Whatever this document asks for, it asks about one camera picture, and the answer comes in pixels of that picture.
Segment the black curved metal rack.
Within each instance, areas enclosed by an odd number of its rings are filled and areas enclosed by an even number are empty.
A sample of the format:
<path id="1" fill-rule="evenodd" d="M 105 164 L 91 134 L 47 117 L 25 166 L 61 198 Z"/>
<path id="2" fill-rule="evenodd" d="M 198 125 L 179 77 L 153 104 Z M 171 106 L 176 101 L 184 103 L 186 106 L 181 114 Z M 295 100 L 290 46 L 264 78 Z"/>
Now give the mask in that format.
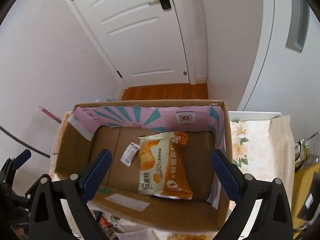
<path id="1" fill-rule="evenodd" d="M 34 148 L 33 146 L 30 146 L 29 144 L 27 144 L 26 142 L 23 142 L 22 140 L 18 139 L 16 136 L 14 136 L 13 134 L 11 134 L 9 131 L 7 131 L 4 127 L 0 126 L 0 130 L 6 134 L 8 137 L 10 137 L 12 140 L 16 141 L 17 143 L 19 143 L 20 145 L 23 145 L 24 147 L 26 147 L 29 150 L 32 150 L 35 153 L 40 154 L 41 156 L 44 156 L 46 158 L 50 158 L 50 155 L 47 153 L 44 153 L 36 148 Z"/>

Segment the small white sachet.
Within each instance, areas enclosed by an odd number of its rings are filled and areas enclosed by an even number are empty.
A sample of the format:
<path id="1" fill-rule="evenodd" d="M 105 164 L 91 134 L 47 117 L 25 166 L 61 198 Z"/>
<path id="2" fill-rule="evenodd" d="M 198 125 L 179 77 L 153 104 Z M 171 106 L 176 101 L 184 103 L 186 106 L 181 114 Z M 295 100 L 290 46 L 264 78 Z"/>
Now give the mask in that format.
<path id="1" fill-rule="evenodd" d="M 130 143 L 125 149 L 123 155 L 121 156 L 120 161 L 127 167 L 130 167 L 139 149 L 140 149 L 139 145 L 133 142 Z"/>

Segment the floral white tablecloth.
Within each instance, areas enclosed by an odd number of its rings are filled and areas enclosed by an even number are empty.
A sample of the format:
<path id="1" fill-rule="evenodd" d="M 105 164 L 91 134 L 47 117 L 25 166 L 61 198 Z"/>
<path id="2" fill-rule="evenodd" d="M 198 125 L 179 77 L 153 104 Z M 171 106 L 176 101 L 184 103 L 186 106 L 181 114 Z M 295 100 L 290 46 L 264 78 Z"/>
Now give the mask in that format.
<path id="1" fill-rule="evenodd" d="M 295 142 L 290 116 L 271 120 L 231 121 L 232 163 L 255 179 L 282 180 L 292 204 Z"/>

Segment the white wardrobe door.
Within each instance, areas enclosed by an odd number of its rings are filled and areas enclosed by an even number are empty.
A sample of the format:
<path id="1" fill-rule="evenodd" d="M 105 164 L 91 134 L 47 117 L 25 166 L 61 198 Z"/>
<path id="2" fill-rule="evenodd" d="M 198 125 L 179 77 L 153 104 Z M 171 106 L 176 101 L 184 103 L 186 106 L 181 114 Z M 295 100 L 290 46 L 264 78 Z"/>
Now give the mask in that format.
<path id="1" fill-rule="evenodd" d="M 258 51 L 238 109 L 290 115 L 295 140 L 319 131 L 319 21 L 303 0 L 263 0 Z"/>

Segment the clear bag yellow pastry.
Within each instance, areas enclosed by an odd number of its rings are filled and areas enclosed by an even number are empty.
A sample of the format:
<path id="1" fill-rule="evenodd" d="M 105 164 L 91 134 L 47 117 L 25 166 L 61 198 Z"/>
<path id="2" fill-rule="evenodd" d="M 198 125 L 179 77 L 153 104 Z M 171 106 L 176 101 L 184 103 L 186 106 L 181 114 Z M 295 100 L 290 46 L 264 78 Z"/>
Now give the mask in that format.
<path id="1" fill-rule="evenodd" d="M 167 240 L 211 240 L 212 238 L 207 235 L 185 235 L 174 234 L 167 237 Z"/>

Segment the orange white cake snack bag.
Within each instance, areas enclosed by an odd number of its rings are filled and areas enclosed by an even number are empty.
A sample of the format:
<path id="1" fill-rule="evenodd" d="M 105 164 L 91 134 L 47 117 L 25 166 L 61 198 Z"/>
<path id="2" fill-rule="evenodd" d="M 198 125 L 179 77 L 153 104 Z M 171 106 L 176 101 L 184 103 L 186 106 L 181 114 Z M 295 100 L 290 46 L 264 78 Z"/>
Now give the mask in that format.
<path id="1" fill-rule="evenodd" d="M 165 132 L 139 137 L 138 193 L 168 199 L 191 200 L 183 166 L 188 135 L 184 132 Z"/>

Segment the pink lined cardboard box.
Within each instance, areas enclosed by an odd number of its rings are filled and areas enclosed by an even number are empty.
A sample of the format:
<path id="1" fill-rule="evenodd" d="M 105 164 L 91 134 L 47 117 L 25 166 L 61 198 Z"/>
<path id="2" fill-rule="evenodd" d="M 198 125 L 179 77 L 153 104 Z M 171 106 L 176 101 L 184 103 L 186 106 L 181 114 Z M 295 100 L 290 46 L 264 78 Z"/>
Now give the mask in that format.
<path id="1" fill-rule="evenodd" d="M 151 228 L 177 232 L 219 230 L 229 200 L 211 153 L 232 157 L 224 100 L 140 100 L 84 103 L 61 125 L 51 170 L 79 174 L 107 149 L 111 163 L 96 206 Z"/>

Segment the white bedroom door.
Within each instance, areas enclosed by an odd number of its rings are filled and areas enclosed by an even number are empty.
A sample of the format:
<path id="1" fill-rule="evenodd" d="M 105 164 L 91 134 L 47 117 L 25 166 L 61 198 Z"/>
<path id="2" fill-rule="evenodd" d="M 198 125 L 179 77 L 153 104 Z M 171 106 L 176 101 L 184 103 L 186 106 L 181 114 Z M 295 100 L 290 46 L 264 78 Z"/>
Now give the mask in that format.
<path id="1" fill-rule="evenodd" d="M 66 0 L 118 81 L 126 88 L 195 83 L 182 0 Z"/>

